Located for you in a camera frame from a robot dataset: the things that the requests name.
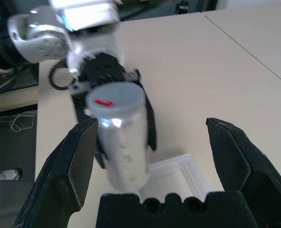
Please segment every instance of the table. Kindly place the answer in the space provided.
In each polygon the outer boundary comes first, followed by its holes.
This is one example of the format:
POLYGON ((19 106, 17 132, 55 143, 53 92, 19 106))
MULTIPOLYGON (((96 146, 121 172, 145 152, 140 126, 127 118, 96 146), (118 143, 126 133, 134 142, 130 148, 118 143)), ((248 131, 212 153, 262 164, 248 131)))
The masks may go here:
MULTIPOLYGON (((138 68, 155 111, 157 161, 189 153, 210 189, 222 190, 214 168, 207 117, 242 128, 281 175, 281 80, 202 13, 129 21, 117 39, 126 69, 138 68)), ((36 175, 76 123, 68 91, 48 84, 53 61, 40 65, 36 175)), ((68 227, 95 227, 100 196, 117 192, 94 162, 84 208, 68 227)))
POLYGON ((281 4, 203 14, 281 79, 281 4))
POLYGON ((38 86, 14 90, 0 95, 0 112, 38 103, 38 86))

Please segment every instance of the metal can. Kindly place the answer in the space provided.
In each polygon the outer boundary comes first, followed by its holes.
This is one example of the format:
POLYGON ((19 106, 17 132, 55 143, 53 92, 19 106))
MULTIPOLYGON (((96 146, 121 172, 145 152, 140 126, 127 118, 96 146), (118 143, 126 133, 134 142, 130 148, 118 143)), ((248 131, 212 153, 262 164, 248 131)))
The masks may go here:
POLYGON ((111 185, 123 192, 143 187, 150 150, 143 89, 130 82, 102 85, 89 93, 87 105, 98 119, 98 138, 111 185))

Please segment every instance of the white plastic tray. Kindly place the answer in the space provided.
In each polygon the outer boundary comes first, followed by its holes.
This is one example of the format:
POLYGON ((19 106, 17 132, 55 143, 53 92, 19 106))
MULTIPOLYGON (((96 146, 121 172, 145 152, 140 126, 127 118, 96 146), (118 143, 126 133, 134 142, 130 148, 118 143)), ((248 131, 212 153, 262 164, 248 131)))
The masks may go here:
POLYGON ((149 166, 150 177, 144 187, 136 191, 140 201, 156 198, 165 202, 169 193, 184 199, 195 196, 204 201, 209 187, 200 174, 191 155, 184 154, 149 166))

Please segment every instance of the red mark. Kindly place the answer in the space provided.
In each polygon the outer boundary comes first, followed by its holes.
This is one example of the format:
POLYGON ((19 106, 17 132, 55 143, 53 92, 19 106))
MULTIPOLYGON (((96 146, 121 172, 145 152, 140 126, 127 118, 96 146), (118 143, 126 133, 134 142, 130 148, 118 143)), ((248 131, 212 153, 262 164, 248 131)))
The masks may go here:
POLYGON ((98 105, 102 105, 102 106, 108 107, 108 108, 114 106, 114 103, 111 102, 111 101, 103 102, 103 101, 100 101, 100 100, 95 100, 95 103, 98 104, 98 105))

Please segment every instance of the white shoe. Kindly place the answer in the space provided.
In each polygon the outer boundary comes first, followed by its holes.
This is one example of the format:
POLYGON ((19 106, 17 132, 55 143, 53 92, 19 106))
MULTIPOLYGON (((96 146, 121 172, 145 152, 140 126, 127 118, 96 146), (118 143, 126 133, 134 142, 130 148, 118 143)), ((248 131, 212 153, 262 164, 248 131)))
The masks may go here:
POLYGON ((20 174, 17 169, 4 170, 0 172, 0 181, 1 180, 18 180, 20 179, 20 174))

